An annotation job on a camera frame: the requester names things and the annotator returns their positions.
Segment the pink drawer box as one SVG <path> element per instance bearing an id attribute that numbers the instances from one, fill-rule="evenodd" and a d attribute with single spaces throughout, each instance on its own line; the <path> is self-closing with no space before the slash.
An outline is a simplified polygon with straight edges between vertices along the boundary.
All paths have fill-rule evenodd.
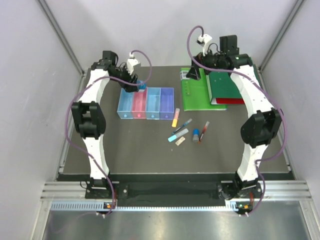
<path id="1" fill-rule="evenodd" d="M 147 89 L 135 92 L 131 113 L 134 119 L 146 119 Z"/>

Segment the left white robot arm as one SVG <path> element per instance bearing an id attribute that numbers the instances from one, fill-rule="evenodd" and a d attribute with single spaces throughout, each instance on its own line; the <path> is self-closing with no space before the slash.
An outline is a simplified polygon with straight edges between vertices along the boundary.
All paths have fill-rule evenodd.
<path id="1" fill-rule="evenodd" d="M 137 91 L 138 77 L 134 70 L 141 64 L 134 52 L 129 53 L 124 66 L 118 66 L 118 60 L 115 52 L 104 50 L 102 58 L 88 69 L 85 89 L 70 106 L 75 130 L 84 142 L 83 151 L 89 159 L 90 174 L 85 195 L 87 199 L 115 199 L 103 144 L 107 122 L 100 102 L 110 81 L 118 82 L 128 92 Z"/>

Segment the purple drawer box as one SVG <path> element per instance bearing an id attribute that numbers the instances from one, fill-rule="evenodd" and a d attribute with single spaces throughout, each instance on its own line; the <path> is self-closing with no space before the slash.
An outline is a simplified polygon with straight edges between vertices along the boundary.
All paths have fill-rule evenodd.
<path id="1" fill-rule="evenodd" d="M 174 88 L 162 87 L 160 89 L 160 119 L 172 120 L 175 113 Z"/>

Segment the dark green binder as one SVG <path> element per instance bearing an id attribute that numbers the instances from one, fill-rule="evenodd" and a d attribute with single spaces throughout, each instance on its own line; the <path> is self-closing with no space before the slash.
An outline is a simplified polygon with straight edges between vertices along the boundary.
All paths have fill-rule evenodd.
<path id="1" fill-rule="evenodd" d="M 211 105 L 222 105 L 216 98 L 242 99 L 242 96 L 227 72 L 210 72 L 206 75 L 209 102 Z"/>

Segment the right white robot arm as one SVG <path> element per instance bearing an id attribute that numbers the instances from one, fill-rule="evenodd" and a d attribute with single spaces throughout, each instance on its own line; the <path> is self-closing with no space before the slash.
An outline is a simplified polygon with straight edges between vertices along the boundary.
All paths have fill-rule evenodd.
<path id="1" fill-rule="evenodd" d="M 245 198 L 258 188 L 259 166 L 264 152 L 278 133 L 282 123 L 281 114 L 261 89 L 251 57 L 240 53 L 236 35 L 221 37 L 220 51 L 217 53 L 210 50 L 210 35 L 202 33 L 197 43 L 202 46 L 202 51 L 191 58 L 191 70 L 195 72 L 202 68 L 207 74 L 217 71 L 228 73 L 247 110 L 248 119 L 240 128 L 244 142 L 240 166 L 232 183 L 218 190 L 226 200 Z"/>

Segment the blue slime jar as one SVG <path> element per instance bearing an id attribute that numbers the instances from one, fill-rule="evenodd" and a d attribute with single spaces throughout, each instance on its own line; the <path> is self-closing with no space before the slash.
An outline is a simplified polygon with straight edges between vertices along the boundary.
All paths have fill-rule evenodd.
<path id="1" fill-rule="evenodd" d="M 147 89 L 147 84 L 144 83 L 142 80 L 139 80 L 139 85 L 137 86 L 137 91 L 139 93 L 143 93 Z"/>

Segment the light green folder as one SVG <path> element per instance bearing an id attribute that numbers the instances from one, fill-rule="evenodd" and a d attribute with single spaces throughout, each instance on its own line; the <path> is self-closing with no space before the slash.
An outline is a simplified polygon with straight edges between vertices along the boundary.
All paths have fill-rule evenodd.
<path id="1" fill-rule="evenodd" d="M 184 111 L 225 111 L 227 105 L 211 104 L 207 79 L 203 69 L 200 69 L 200 80 L 187 78 L 189 67 L 180 69 L 182 104 Z"/>

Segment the red folder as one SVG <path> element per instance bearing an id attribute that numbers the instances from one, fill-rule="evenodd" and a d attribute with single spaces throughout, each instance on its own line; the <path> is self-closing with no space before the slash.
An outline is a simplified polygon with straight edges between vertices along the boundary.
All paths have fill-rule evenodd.
<path id="1" fill-rule="evenodd" d="M 244 105 L 245 102 L 242 98 L 216 98 L 217 104 L 222 105 Z"/>

